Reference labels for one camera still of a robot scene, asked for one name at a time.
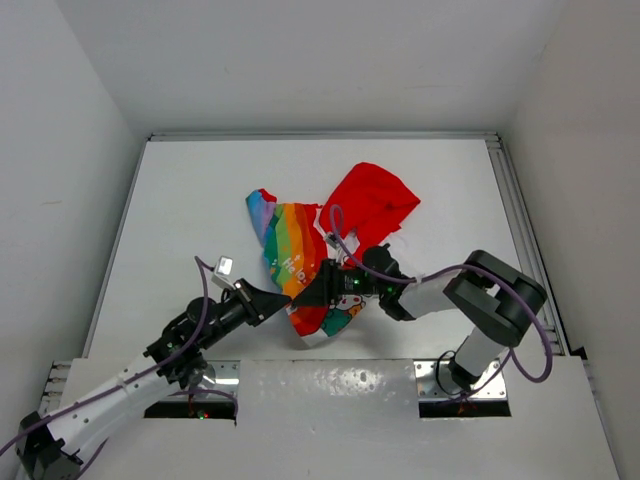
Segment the white platform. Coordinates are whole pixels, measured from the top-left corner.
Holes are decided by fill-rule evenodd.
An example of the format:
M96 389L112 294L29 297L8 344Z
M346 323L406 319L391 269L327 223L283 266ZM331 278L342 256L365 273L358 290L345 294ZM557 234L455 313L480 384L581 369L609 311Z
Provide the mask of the white platform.
M127 363L75 360L63 403ZM86 480L617 478L580 359L559 358L542 386L508 368L510 418L420 419L413 371L406 360L243 360L237 427L140 419Z
M201 295L193 262L235 260L233 276L274 289L245 197L264 187L286 202L323 203L358 162L398 175L422 200L403 223L412 268L431 272L482 248L518 266L484 140L252 140L148 143L90 358L133 357ZM329 344L306 349L282 313L241 327L210 359L435 358L471 330L458 312L396 323L368 306ZM535 333L521 346L539 355Z

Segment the cartoon print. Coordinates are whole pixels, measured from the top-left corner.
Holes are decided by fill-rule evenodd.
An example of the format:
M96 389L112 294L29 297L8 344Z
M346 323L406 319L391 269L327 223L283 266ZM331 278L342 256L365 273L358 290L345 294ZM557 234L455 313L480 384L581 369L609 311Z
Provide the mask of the cartoon print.
M320 328L328 337L336 335L364 308L365 304L360 295L343 296L337 305L329 308Z

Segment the colorful fabric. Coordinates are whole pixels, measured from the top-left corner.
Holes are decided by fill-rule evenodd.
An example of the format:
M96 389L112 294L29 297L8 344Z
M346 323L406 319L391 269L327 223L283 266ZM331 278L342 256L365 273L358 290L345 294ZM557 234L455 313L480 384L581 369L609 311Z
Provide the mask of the colorful fabric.
M341 252L324 241L325 232L331 231L330 205L341 205L342 235L360 258L365 249L398 230L402 219L420 203L396 176L369 163L356 165L331 195L333 203L324 208L277 203L264 189L253 191L246 201L271 279L291 298L313 280L323 259L343 261ZM350 295L331 309L290 307L287 313L298 334L312 346L337 335L364 306L362 297Z

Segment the white wall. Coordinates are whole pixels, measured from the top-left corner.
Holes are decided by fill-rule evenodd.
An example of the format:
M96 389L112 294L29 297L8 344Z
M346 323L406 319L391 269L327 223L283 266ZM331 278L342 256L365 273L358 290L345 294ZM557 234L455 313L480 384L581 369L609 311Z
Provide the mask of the white wall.
M640 3L571 1L510 130L571 343L640 478Z
M493 129L564 0L58 0L131 124Z
M0 2L0 66L3 444L81 353L141 142L53 0Z

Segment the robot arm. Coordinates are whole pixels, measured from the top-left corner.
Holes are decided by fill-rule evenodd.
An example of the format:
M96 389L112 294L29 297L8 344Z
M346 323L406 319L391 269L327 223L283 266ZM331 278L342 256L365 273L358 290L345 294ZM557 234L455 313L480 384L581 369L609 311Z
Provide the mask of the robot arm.
M407 279L391 257L388 245L372 247L362 256L364 266L396 279ZM324 260L318 275L293 300L294 306L335 304L341 295L378 295L380 307L395 320L408 321L428 313L458 308L475 325L455 352L440 378L445 391L469 392L482 373L507 348L517 347L531 320L522 305L502 288L489 291L494 281L488 272L511 287L537 314L547 300L545 290L534 280L493 255L477 250L464 265L468 270L442 275L429 282L399 284L373 276L359 268L343 269L334 260Z
M140 418L156 402L201 380L207 365L202 350L243 323L260 325L291 302L286 295L264 292L243 279L228 287L224 301L216 303L206 299L204 316L204 299L193 300L129 366L75 403L83 406L59 417L56 416L59 411L50 412L49 417L55 418L53 421L24 436L17 443L16 451L30 478L75 479L82 465L90 461L116 430ZM200 332L193 343L171 359L172 354L187 345L199 324ZM159 364L160 368L136 378L137 374L153 370ZM84 405L92 398L96 399ZM37 412L31 413L20 423L21 431L33 428L42 420Z
M243 323L260 325L289 303L294 307L320 307L335 304L342 295L377 295L382 309L398 321L460 309L475 328L440 375L446 391L458 393L470 391L502 351L520 343L530 325L520 303L502 289L495 296L489 294L494 282L473 270L490 272L509 285L534 313L546 301L546 292L535 281L483 251L472 253L466 260L465 265L472 271L456 271L425 283L403 275L385 247L365 251L362 263L386 278L406 283L381 280L365 270L343 268L327 259L293 302L286 295L264 292L243 279L230 283L226 278L230 263L230 259L223 257L215 269L214 281L227 292L224 301L193 300L185 312L169 322L157 341L127 368L78 400L76 405L82 406L73 412L66 415L50 412L49 417L54 420L48 424L37 412L22 420L21 430L31 431L18 441L16 450L30 478L76 478L81 466L118 428L139 418L159 400L200 381L206 367L203 349ZM85 404L88 399L94 400Z

